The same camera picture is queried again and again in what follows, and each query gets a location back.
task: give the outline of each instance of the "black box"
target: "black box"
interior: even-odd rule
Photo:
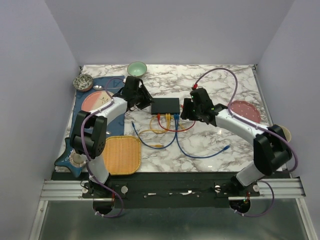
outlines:
[[[154,97],[151,103],[151,114],[180,114],[178,97]]]

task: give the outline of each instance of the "blue cable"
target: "blue cable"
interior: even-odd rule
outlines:
[[[175,124],[175,128],[177,129],[177,126],[178,126],[178,123],[179,123],[179,115],[178,114],[175,114],[174,116],[174,124]],[[222,153],[223,151],[227,150],[228,148],[230,148],[230,145],[227,145],[225,146],[222,150],[216,152],[215,154],[212,154],[210,156],[191,156],[189,154],[187,154],[183,149],[182,147],[180,146],[179,144],[179,140],[178,140],[178,132],[175,133],[175,139],[176,139],[176,143],[178,144],[178,147],[179,149],[181,150],[181,152],[186,155],[187,157],[189,158],[193,158],[193,159],[208,159],[208,158],[211,158],[211,157],[214,157],[214,156],[217,156],[218,154]]]
[[[175,139],[176,139],[176,137],[177,137],[177,133],[176,133],[176,134],[174,135],[173,140],[172,140],[167,146],[162,146],[162,147],[149,146],[148,144],[146,144],[146,143],[139,137],[134,122],[132,121],[131,123],[132,123],[132,127],[133,127],[133,130],[134,130],[135,134],[138,136],[138,138],[139,138],[139,140],[142,142],[142,144],[143,144],[143,145],[146,145],[147,147],[149,147],[149,148],[151,148],[151,149],[165,149],[165,148],[169,147],[169,146],[175,141]]]

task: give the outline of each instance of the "blue towel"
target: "blue towel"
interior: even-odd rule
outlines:
[[[98,77],[98,78],[94,78],[93,79],[93,86],[103,86],[105,87],[107,82],[112,79],[112,78],[120,78],[120,79],[125,79],[125,76],[104,76],[104,77]],[[123,81],[120,81],[119,79],[114,79],[112,82],[110,82],[109,84],[109,88],[108,92],[111,93],[117,93],[120,88],[122,88],[125,84],[123,83]],[[81,111],[81,106],[82,103],[84,102],[84,100],[86,99],[86,97],[88,97],[90,94],[96,92],[96,90],[94,90],[93,88],[90,89],[89,91],[77,91],[76,95],[75,95],[75,104],[74,104],[74,108],[73,108],[73,114],[72,114],[72,124],[71,124],[71,131],[70,131],[70,135],[72,134],[72,129],[74,127],[75,124],[75,120],[77,117],[77,113],[79,111]],[[125,114],[122,114],[118,117],[116,117],[112,122],[108,123],[108,127],[107,130],[109,132],[111,132],[111,134],[106,134],[106,137],[111,137],[111,136],[123,136],[124,132],[125,132]]]

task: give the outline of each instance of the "marble surface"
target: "marble surface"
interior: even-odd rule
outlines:
[[[183,104],[184,98],[190,97],[191,86],[196,79],[206,71],[216,68],[228,68],[238,78],[238,90],[234,100],[244,100],[255,105],[261,114],[261,124],[268,124],[267,115],[258,91],[251,66],[248,65],[147,65],[147,73],[142,77],[143,82],[153,97],[175,97]],[[127,65],[85,65],[83,74],[93,78],[105,76],[127,76]],[[205,88],[213,104],[227,105],[234,91],[235,80],[226,71],[218,70],[209,73],[198,84]],[[124,134],[135,135],[131,122],[136,129],[149,129],[151,108],[135,110],[125,114]],[[193,122],[181,120],[185,127]],[[66,131],[69,136],[71,121]],[[156,121],[153,126],[159,128]],[[168,144],[174,133],[154,134],[145,133],[142,139],[148,144]],[[166,149],[151,149],[142,144],[141,166],[138,172],[233,172],[240,171],[253,160],[253,147],[233,133],[212,125],[197,122],[187,132],[178,134],[179,143],[192,156],[208,156],[221,150],[226,145],[230,148],[219,155],[205,159],[195,159],[185,156],[176,142]],[[56,168],[59,172],[65,169]]]

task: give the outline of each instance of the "white wall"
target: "white wall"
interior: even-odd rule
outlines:
[[[45,0],[79,64],[256,64],[293,0]]]
[[[274,123],[288,127],[320,236],[320,1],[296,0],[258,64]]]
[[[79,67],[43,0],[1,1],[0,239],[26,240]]]

